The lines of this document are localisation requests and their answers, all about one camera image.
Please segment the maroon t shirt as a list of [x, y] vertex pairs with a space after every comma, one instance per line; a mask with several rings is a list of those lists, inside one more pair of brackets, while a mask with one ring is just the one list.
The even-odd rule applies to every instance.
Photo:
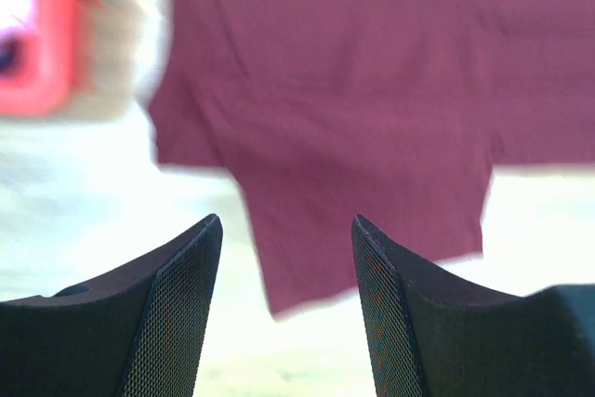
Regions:
[[356, 285], [350, 224], [479, 252], [495, 165], [594, 160], [594, 0], [172, 0], [157, 158], [227, 169], [269, 309]]

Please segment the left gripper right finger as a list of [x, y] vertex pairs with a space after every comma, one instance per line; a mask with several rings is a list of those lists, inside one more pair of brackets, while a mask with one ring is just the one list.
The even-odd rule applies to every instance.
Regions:
[[593, 394], [592, 285], [517, 297], [452, 274], [363, 216], [351, 239], [377, 395]]

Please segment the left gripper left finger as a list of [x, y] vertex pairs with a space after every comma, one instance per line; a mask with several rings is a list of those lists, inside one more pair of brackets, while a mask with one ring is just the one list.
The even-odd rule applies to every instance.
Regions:
[[209, 215], [54, 296], [3, 302], [2, 394], [192, 395], [221, 244], [221, 222]]

